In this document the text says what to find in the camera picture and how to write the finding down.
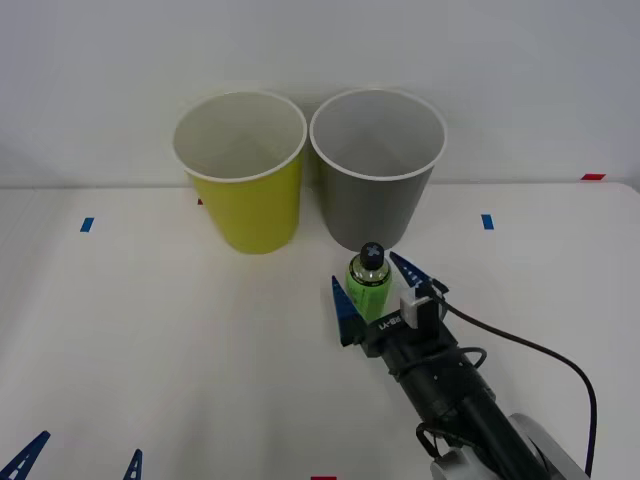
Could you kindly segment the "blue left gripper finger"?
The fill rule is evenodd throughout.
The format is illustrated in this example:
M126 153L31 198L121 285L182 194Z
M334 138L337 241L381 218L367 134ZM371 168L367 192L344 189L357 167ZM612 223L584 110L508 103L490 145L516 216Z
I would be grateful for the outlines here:
M1 469L1 480L25 480L50 436L48 431L42 431L36 436Z
M129 462L123 480L141 480L143 472L143 452L136 449Z

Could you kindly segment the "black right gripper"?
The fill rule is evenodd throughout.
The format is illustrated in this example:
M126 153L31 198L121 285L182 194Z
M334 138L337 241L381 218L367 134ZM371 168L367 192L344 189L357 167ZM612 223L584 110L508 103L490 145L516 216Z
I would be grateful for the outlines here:
M397 253L391 251L389 257L417 299L443 298L449 292L446 285ZM405 359L420 359L458 345L437 313L420 314L416 328L411 328L399 312L368 325L335 276L331 278L331 287L343 347L360 345L369 358L397 350Z

